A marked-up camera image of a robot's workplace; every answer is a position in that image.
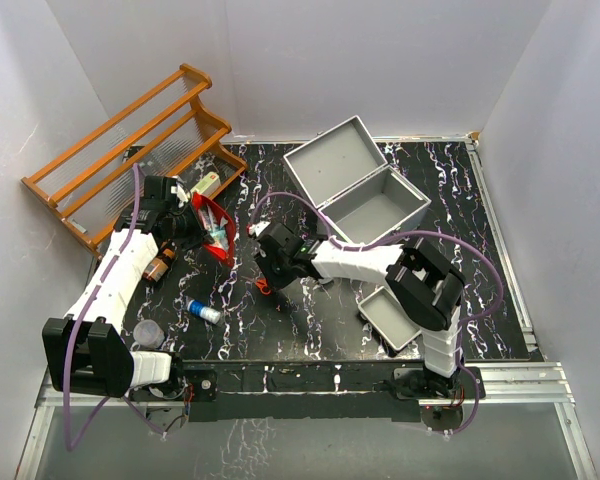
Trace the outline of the bandage packet bundle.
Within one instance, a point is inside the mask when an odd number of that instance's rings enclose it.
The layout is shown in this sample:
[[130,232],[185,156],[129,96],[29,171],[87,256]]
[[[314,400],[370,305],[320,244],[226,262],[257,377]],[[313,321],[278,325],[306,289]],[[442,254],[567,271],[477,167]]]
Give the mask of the bandage packet bundle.
[[226,225],[225,219],[220,214],[216,214],[210,205],[202,207],[199,210],[199,214],[208,232],[217,227],[225,227]]

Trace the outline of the orange handled scissors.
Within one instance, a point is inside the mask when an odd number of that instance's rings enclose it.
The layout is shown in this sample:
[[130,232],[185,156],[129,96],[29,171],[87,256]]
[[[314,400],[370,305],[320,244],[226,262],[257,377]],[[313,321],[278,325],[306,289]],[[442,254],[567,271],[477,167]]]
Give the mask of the orange handled scissors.
[[254,281],[254,284],[257,287],[257,289],[260,291],[261,294],[270,295],[272,293],[272,290],[271,290],[270,286],[268,285],[265,278],[256,279]]

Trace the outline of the red first aid pouch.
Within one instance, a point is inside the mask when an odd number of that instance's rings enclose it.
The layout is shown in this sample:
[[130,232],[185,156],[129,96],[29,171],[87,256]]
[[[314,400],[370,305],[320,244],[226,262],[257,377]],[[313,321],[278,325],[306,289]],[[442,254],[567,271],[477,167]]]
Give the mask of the red first aid pouch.
[[192,206],[206,233],[204,248],[220,263],[232,268],[235,263],[236,226],[233,218],[214,200],[197,192]]

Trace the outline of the teal mask packet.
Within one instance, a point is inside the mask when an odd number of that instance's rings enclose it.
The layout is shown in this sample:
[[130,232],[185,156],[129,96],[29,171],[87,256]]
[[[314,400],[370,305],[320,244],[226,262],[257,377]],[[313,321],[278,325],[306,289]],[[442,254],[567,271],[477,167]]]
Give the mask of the teal mask packet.
[[209,232],[210,243],[209,247],[212,247],[216,250],[223,251],[225,253],[229,252],[230,242],[228,238],[228,234],[225,227],[217,227],[212,229]]

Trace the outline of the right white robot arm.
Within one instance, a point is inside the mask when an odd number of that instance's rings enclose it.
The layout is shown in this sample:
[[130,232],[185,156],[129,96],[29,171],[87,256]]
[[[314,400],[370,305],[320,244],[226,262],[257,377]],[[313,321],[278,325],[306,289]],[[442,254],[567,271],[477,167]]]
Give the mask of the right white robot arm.
[[337,246],[323,236],[303,239],[278,222],[248,227],[258,243],[254,259],[273,290],[300,278],[348,279],[388,290],[421,331],[427,388],[446,397],[462,382],[459,371],[459,315],[464,275],[422,238],[365,248]]

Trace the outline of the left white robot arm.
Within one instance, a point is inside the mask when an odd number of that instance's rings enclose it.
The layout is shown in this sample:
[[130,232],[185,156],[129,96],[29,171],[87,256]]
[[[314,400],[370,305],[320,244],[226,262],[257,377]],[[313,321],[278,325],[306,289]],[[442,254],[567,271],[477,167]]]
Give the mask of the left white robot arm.
[[130,300],[145,269],[166,242],[199,247],[206,235],[190,197],[174,177],[135,180],[132,203],[114,223],[108,248],[84,292],[61,318],[42,330],[55,390],[120,398],[152,386],[174,399],[187,376],[169,353],[132,351],[121,332]]

